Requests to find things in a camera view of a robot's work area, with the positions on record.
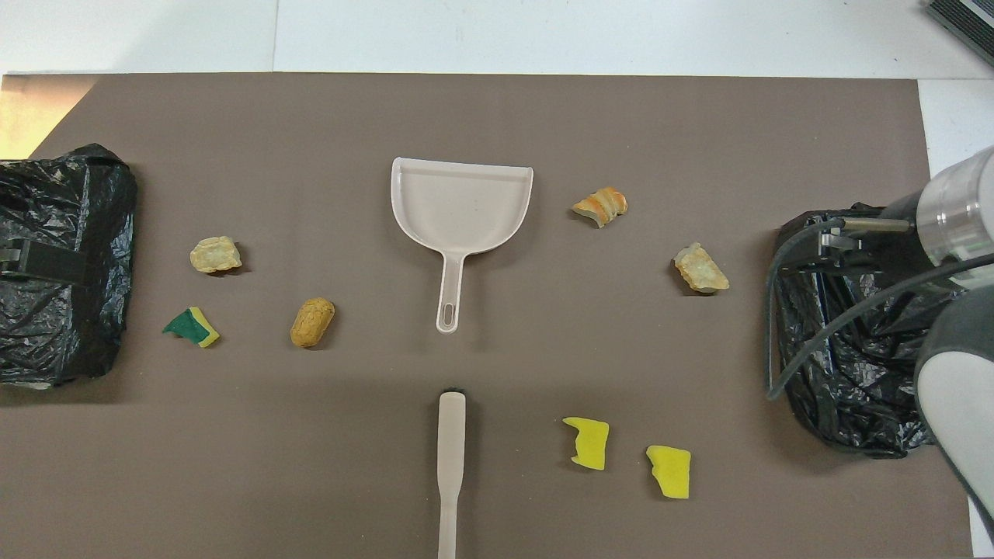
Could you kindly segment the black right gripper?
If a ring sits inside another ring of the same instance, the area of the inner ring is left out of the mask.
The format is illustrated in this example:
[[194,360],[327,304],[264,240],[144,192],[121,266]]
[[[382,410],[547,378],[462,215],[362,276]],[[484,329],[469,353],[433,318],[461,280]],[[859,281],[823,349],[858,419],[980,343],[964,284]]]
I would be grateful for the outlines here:
[[852,252],[850,266],[838,262],[793,262],[780,266],[780,276],[794,275],[919,275],[924,272],[924,251],[917,237],[916,204],[891,204],[875,207],[854,204],[850,208],[859,218],[907,220],[910,228],[902,233],[865,232],[859,238],[841,227],[828,227],[815,236],[818,254]]

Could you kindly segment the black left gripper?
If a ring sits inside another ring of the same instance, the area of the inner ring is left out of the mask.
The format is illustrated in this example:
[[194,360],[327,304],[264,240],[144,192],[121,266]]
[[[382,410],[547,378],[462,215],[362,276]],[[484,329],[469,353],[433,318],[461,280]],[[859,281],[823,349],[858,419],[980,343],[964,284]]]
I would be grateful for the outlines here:
[[1,276],[4,282],[46,282],[84,284],[86,277],[84,252],[48,245],[25,238],[5,238],[1,241]]

